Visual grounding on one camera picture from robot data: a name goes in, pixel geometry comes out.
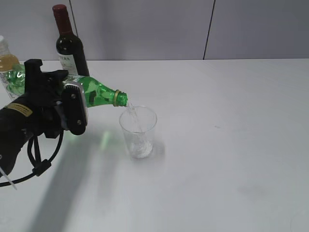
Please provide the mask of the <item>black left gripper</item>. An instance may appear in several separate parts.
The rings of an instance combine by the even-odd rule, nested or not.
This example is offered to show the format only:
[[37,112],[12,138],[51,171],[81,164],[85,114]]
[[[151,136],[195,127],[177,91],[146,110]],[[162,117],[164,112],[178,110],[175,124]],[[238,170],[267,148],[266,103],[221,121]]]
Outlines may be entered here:
[[61,100],[62,82],[68,76],[67,70],[42,72],[41,59],[28,59],[25,66],[25,93],[23,98],[34,115],[29,122],[31,131],[39,136],[55,139],[63,131],[61,117],[56,110]]

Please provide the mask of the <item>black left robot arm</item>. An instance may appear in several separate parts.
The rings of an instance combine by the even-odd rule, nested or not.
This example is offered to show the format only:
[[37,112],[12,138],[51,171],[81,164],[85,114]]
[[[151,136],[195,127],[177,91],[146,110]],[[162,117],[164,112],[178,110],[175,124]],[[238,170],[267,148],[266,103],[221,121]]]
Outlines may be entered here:
[[68,71],[42,72],[40,59],[29,59],[24,66],[24,93],[0,111],[0,167],[6,174],[32,137],[57,138],[63,132],[56,103]]

